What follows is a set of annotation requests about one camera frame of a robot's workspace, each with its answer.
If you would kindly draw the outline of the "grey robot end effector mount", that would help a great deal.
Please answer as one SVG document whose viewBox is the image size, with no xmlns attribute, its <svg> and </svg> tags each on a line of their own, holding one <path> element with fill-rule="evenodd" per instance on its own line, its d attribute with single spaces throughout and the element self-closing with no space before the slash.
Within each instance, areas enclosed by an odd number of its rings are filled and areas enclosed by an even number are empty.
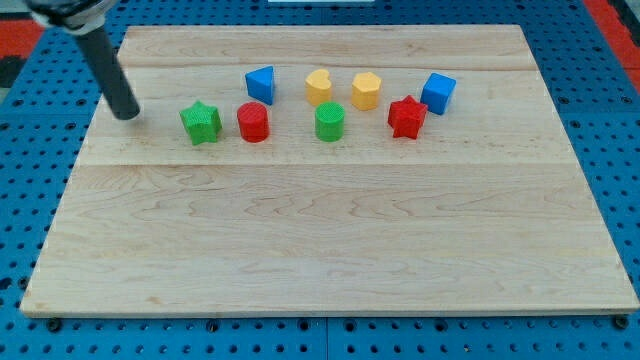
<svg viewBox="0 0 640 360">
<path fill-rule="evenodd" d="M 85 35 L 105 24 L 117 0 L 24 0 L 36 23 L 59 27 L 71 35 Z"/>
</svg>

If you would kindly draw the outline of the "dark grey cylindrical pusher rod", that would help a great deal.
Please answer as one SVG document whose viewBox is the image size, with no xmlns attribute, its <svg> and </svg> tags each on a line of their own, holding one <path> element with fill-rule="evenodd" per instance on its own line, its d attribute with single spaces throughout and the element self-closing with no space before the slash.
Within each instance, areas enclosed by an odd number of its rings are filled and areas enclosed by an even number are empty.
<svg viewBox="0 0 640 360">
<path fill-rule="evenodd" d="M 119 120 L 131 120 L 140 106 L 117 58 L 107 32 L 100 26 L 76 35 L 75 42 L 85 57 L 112 114 Z"/>
</svg>

